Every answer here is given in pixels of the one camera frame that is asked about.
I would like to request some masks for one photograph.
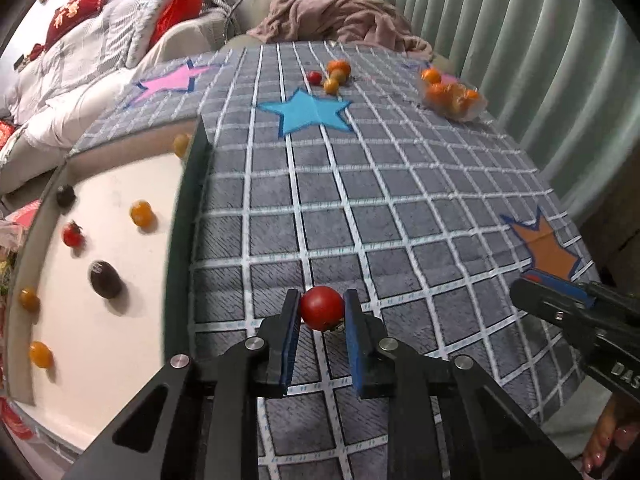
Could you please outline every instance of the red cherry tomato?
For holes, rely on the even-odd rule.
[[[62,241],[68,247],[80,247],[84,241],[82,229],[75,222],[69,222],[62,229]]]
[[[314,286],[303,294],[300,314],[309,328],[324,332],[340,324],[344,317],[344,301],[330,286]]]
[[[306,79],[309,81],[310,85],[320,86],[322,82],[322,74],[316,70],[312,70],[306,74]]]

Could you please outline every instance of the metal screw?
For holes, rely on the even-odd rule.
[[[385,350],[387,352],[393,352],[398,348],[398,341],[393,339],[392,337],[383,337],[379,342],[378,346],[380,346],[381,350]]]
[[[244,346],[248,350],[259,350],[264,346],[264,339],[261,337],[250,337],[244,342]]]
[[[469,370],[474,365],[474,360],[468,355],[459,355],[453,359],[453,364],[461,370]]]
[[[171,360],[169,361],[169,363],[171,364],[172,367],[174,368],[184,368],[186,365],[189,364],[189,356],[185,355],[185,354],[176,354],[174,355]]]

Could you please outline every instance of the bag of tomatoes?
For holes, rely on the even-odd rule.
[[[486,108],[487,101],[478,90],[467,87],[452,76],[443,78],[435,68],[423,70],[419,84],[423,104],[447,119],[472,121]]]

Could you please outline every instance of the table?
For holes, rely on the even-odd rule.
[[[332,126],[279,137],[314,118],[296,106],[326,96],[303,74],[334,57],[353,69],[334,102],[344,109],[323,112]],[[192,354],[222,353],[288,288],[322,284],[356,288],[364,310],[424,354],[473,356],[539,422],[571,396],[574,351],[516,311],[508,287],[545,218],[574,258],[570,277],[597,273],[553,190],[488,114],[459,124],[421,108],[418,64],[376,48],[274,44],[177,60],[149,78],[180,70],[184,91],[130,87],[74,152],[201,115],[213,148],[195,219]],[[291,101],[282,119],[273,112]],[[344,341],[302,327],[289,395],[258,401],[261,478],[385,477],[386,403],[356,399]]]

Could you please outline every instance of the finger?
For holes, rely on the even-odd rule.
[[[602,410],[600,417],[593,429],[593,433],[582,453],[582,468],[589,472],[593,467],[598,467],[604,462],[607,449],[616,430],[616,396],[611,396],[607,405]]]
[[[582,472],[590,473],[592,468],[593,468],[593,462],[591,461],[591,458],[588,455],[583,455],[582,456]]]
[[[627,451],[640,433],[640,424],[635,422],[618,428],[613,435],[613,442],[622,451]]]

